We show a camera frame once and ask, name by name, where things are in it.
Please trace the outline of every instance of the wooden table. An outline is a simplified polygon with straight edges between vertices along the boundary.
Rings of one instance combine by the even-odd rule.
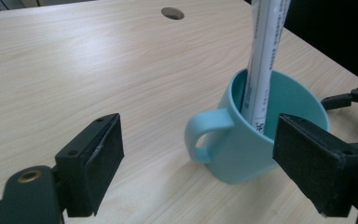
[[[185,17],[170,20],[164,7]],[[92,1],[0,12],[0,199],[19,170],[54,156],[98,117],[120,113],[126,157],[97,217],[67,223],[354,223],[324,218],[281,168],[228,185],[190,160],[184,129],[247,65],[241,0]],[[320,99],[358,78],[284,31],[275,69]],[[329,113],[358,142],[358,104]]]

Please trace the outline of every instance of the mug handle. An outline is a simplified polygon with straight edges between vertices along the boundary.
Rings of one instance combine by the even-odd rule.
[[[193,161],[210,163],[211,156],[207,147],[197,147],[199,139],[209,132],[230,130],[234,121],[226,108],[205,111],[194,116],[186,125],[185,143]]]

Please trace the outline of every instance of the mug rim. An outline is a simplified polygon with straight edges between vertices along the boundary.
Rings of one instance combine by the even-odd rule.
[[[243,115],[240,113],[240,110],[237,108],[237,106],[235,105],[234,103],[234,99],[233,99],[233,96],[232,96],[232,87],[233,87],[233,84],[234,84],[234,81],[235,79],[237,78],[237,76],[239,76],[241,73],[244,73],[246,72],[245,76],[247,77],[247,72],[248,72],[248,69],[247,68],[243,68],[241,69],[239,72],[237,72],[235,74],[235,76],[230,80],[230,83],[228,85],[228,90],[229,90],[229,95],[228,95],[228,100],[229,100],[229,103],[230,105],[234,108],[233,111],[234,113],[236,114],[236,116],[242,121],[242,123],[244,123],[250,130],[251,132],[253,132],[254,134],[260,136],[261,138],[263,138],[264,140],[268,141],[269,143],[271,144],[274,144],[274,139],[272,138],[269,138],[268,136],[264,135],[263,133],[260,133],[258,132],[244,117]],[[272,73],[277,73],[277,74],[280,74],[282,76],[285,76],[289,79],[291,79],[291,81],[294,81],[297,85],[299,85],[303,90],[305,90],[313,99],[315,100],[319,100],[318,97],[316,97],[316,95],[308,89],[308,87],[306,87],[305,85],[303,85],[301,82],[299,82],[298,80],[294,79],[293,77],[290,77],[288,75],[286,75],[285,73],[279,71],[279,70],[275,70],[273,69],[272,70]],[[327,115],[327,112],[325,111],[325,109],[323,108],[322,104],[319,102],[319,104],[317,104],[319,106],[319,109],[322,111],[323,115],[324,115],[324,119],[326,120],[326,130],[328,132],[330,132],[330,120],[329,120],[329,117]]]

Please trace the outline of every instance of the table surface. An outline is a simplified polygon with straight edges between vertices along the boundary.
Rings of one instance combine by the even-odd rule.
[[[175,7],[185,14],[161,14]],[[66,223],[354,223],[325,218],[281,168],[238,185],[190,160],[184,129],[246,67],[241,0],[92,1],[0,12],[0,199],[6,180],[54,156],[93,120],[120,113],[126,157],[97,217]],[[275,69],[324,97],[358,77],[284,30]],[[328,112],[358,142],[358,104]]]

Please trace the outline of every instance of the mug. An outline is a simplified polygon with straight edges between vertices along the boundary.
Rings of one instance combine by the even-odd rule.
[[[264,133],[259,133],[239,111],[247,70],[231,79],[217,109],[201,112],[186,125],[185,142],[193,161],[205,163],[218,179],[237,184],[278,166],[272,159],[281,113],[307,119],[329,131],[327,114],[318,98],[283,73],[272,71]],[[199,139],[205,135],[201,147]]]

